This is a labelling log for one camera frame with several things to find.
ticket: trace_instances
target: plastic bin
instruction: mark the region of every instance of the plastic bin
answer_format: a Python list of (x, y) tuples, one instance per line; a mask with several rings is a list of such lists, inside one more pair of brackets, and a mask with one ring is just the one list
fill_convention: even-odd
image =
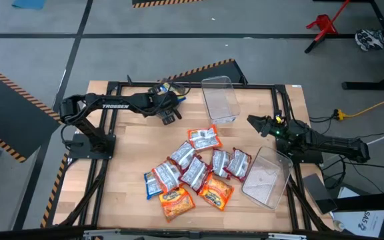
[(211, 124), (233, 122), (240, 113), (230, 78), (212, 77), (201, 82)]
[(261, 147), (242, 191), (254, 202), (276, 209), (290, 178), (293, 162), (284, 154)]

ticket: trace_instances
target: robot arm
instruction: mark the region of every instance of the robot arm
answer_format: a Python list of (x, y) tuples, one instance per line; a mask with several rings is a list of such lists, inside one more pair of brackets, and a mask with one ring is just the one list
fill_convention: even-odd
[(322, 135), (302, 121), (282, 121), (268, 117), (249, 115), (248, 122), (266, 137), (268, 134), (281, 139), (286, 151), (304, 153), (321, 151), (344, 155), (350, 160), (365, 163), (370, 159), (368, 146), (360, 139), (346, 139)]
[[(92, 152), (104, 153), (107, 151), (109, 141), (102, 129), (96, 128), (87, 120), (87, 116), (97, 109), (122, 109), (140, 113), (144, 117), (155, 116), (162, 118), (164, 125), (175, 121), (174, 115), (181, 119), (177, 110), (179, 101), (174, 92), (164, 94), (136, 93), (132, 96), (74, 95), (64, 99), (60, 106), (60, 119), (66, 125), (74, 125), (89, 140)], [(64, 141), (66, 145), (78, 144), (73, 141)]]

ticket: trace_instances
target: ramen noodle package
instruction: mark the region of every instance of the ramen noodle package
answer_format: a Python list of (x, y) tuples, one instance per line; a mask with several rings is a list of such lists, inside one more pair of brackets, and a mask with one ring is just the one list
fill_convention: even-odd
[(227, 202), (233, 193), (233, 187), (221, 180), (214, 178), (214, 174), (208, 175), (199, 195), (216, 208), (224, 211)]
[(211, 171), (219, 177), (230, 179), (230, 174), (223, 170), (224, 167), (229, 165), (230, 157), (228, 152), (214, 149), (213, 158), (211, 159)]
[(233, 154), (231, 155), (231, 162), (225, 168), (226, 172), (232, 176), (238, 178), (240, 182), (245, 181), (248, 166), (251, 162), (251, 156), (244, 153), (243, 151), (233, 148)]
[(202, 162), (200, 158), (201, 156), (194, 155), (186, 172), (180, 177), (180, 181), (188, 184), (197, 194), (201, 190), (210, 169), (210, 166)]
[(158, 180), (159, 186), (164, 193), (180, 187), (180, 171), (170, 160), (166, 160), (158, 165), (158, 167), (152, 169), (152, 173)]
[(196, 150), (223, 146), (217, 136), (216, 126), (209, 129), (188, 130), (189, 141)]
[(159, 200), (167, 222), (195, 207), (192, 197), (182, 187), (167, 194), (160, 194)]
[(145, 182), (147, 200), (163, 192), (152, 172), (145, 173)]
[(186, 168), (191, 164), (195, 149), (188, 142), (184, 142), (178, 150), (176, 150), (168, 158), (176, 162), (182, 172), (186, 171)]

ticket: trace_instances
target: gray floor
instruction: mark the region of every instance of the gray floor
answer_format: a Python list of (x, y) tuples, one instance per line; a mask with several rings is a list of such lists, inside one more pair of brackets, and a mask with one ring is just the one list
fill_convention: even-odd
[[(378, 1), (384, 14), (384, 1)], [(41, 11), (14, 9), (0, 0), (0, 33), (76, 33), (85, 0), (48, 0)], [(207, 0), (147, 9), (129, 1), (95, 1), (86, 33), (314, 33), (305, 25), (322, 13), (333, 15), (339, 3), (312, 0)], [(351, 4), (336, 22), (342, 33), (380, 28), (371, 7)], [(52, 105), (72, 39), (0, 39), (0, 72), (44, 103)], [(342, 81), (378, 81), (384, 77), (384, 50), (364, 53), (354, 40), (326, 40), (310, 55), (310, 40), (294, 39), (83, 39), (65, 96), (82, 94), (90, 80), (152, 81), (235, 58), (252, 83), (303, 86), (309, 114), (326, 116), (334, 108), (355, 113), (384, 100), (384, 91), (344, 91)], [(326, 124), (314, 124), (324, 131)], [(384, 132), (384, 106), (362, 117), (332, 122), (327, 134), (355, 137)], [(373, 164), (384, 165), (384, 141), (370, 146)], [(25, 222), (41, 221), (55, 174), (65, 152), (59, 132), (53, 134)], [(11, 228), (34, 158), (18, 164), (0, 157), (0, 231)], [(359, 167), (384, 191), (384, 169)], [(336, 166), (327, 174), (339, 172)], [(369, 193), (378, 191), (348, 166), (345, 182)]]

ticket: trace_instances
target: red stand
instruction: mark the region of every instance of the red stand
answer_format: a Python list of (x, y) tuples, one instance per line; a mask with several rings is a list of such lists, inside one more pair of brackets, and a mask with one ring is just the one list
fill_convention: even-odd
[(318, 44), (318, 42), (324, 38), (324, 36), (327, 34), (327, 33), (332, 33), (332, 34), (338, 34), (337, 33), (337, 30), (336, 28), (334, 28), (334, 21), (336, 20), (336, 18), (339, 16), (339, 14), (344, 10), (344, 8), (346, 7), (346, 5), (350, 2), (351, 0), (346, 0), (340, 10), (338, 10), (338, 12), (336, 13), (336, 15), (334, 16), (333, 20), (330, 20), (330, 18), (328, 17), (328, 15), (324, 14), (324, 15), (319, 15), (317, 17), (317, 20), (314, 21), (313, 23), (309, 24), (308, 26), (306, 26), (307, 29), (311, 28), (312, 26), (314, 26), (315, 24), (318, 25), (318, 27), (320, 28), (321, 32), (318, 34), (318, 36), (316, 36), (316, 38), (314, 38), (313, 42), (310, 44), (310, 46), (308, 46), (308, 48), (306, 48), (305, 50), (305, 53), (310, 53), (311, 50)]
[(315, 25), (318, 25), (321, 31), (323, 31), (327, 26), (329, 26), (327, 28), (328, 34), (339, 34), (327, 14), (318, 15), (317, 20), (306, 26), (306, 28), (310, 29)]

